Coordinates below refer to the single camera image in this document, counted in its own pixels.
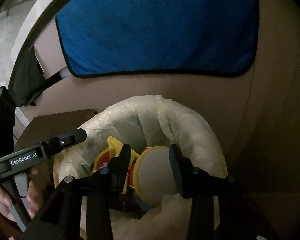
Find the person's left hand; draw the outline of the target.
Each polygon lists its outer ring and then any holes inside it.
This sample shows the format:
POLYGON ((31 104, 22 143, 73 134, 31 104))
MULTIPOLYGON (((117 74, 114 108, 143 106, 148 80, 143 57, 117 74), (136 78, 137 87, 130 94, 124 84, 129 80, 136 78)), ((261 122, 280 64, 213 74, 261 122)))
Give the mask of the person's left hand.
MULTIPOLYGON (((28 213, 33 218, 43 205, 43 192, 50 182, 49 169, 37 165, 33 167, 28 175, 29 184, 27 188, 26 199, 29 202, 30 207, 28 213)), ((11 221, 15 221, 9 207, 12 205, 12 200, 8 193, 0 187, 0 213, 11 221)))

